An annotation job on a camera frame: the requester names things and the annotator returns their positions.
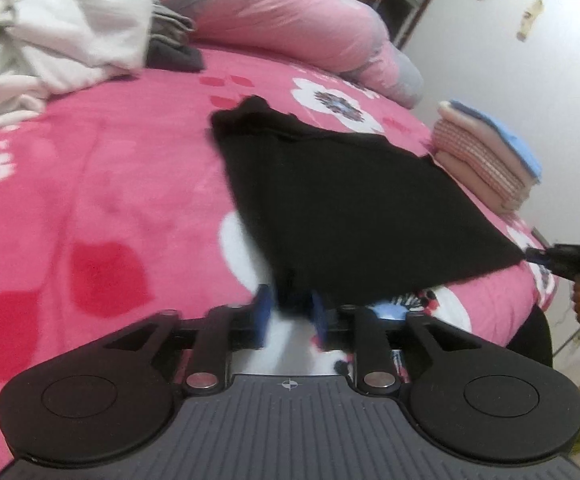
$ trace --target crumpled white clothing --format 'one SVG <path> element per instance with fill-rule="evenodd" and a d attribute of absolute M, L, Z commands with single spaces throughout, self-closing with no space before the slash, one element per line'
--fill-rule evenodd
<path fill-rule="evenodd" d="M 0 127 L 144 66 L 153 0 L 0 0 Z"/>

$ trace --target blue towel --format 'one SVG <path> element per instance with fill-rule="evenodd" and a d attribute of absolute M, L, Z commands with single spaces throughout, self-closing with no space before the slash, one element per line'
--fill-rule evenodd
<path fill-rule="evenodd" d="M 519 137 L 515 136 L 510 130 L 509 127 L 505 126 L 501 121 L 495 119 L 492 116 L 489 116 L 483 112 L 475 110 L 474 108 L 469 107 L 468 105 L 463 104 L 460 101 L 452 100 L 450 101 L 452 108 L 455 110 L 459 110 L 464 114 L 468 114 L 480 121 L 483 121 L 488 126 L 492 127 L 494 131 L 501 137 L 503 142 L 505 142 L 516 155 L 519 156 L 519 159 L 523 162 L 524 166 L 528 168 L 528 171 L 532 176 L 534 176 L 539 182 L 541 181 L 541 173 L 542 167 L 541 163 L 536 160 L 534 153 L 530 147 L 525 143 L 523 139 L 519 139 Z"/>

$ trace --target circular cover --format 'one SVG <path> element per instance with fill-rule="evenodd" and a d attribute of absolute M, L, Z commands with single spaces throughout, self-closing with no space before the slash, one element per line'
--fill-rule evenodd
<path fill-rule="evenodd" d="M 415 381 L 411 413 L 430 437 L 487 462 L 530 462 L 567 449 L 580 393 L 566 377 L 509 351 L 446 352 Z"/>
<path fill-rule="evenodd" d="M 59 358 L 6 384 L 0 427 L 15 455 L 99 462 L 140 446 L 168 421 L 170 386 L 138 354 L 105 350 L 82 363 Z"/>

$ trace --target silver screw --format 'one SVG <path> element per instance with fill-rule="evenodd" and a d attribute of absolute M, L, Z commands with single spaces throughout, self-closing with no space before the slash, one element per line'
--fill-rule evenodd
<path fill-rule="evenodd" d="M 185 382 L 190 388 L 195 388 L 196 390 L 207 390 L 219 384 L 216 375 L 207 372 L 196 372 L 189 375 Z"/>
<path fill-rule="evenodd" d="M 370 372 L 363 378 L 363 382 L 373 388 L 388 388 L 397 380 L 388 372 Z"/>

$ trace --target pink blanket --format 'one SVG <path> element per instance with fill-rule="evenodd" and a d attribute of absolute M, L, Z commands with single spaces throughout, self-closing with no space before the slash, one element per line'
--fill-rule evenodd
<path fill-rule="evenodd" d="M 323 128 L 385 134 L 417 155 L 431 145 L 420 121 L 374 92 L 288 62 L 203 54 L 200 75 L 145 71 L 0 130 L 0 389 L 155 311 L 199 317 L 247 301 L 266 280 L 208 139 L 214 110 L 258 94 Z M 480 207 L 506 235 L 534 243 L 522 224 Z M 550 280 L 521 263 L 439 287 L 435 314 L 504 344 L 532 303 L 548 300 Z M 0 469 L 9 460 L 0 434 Z"/>

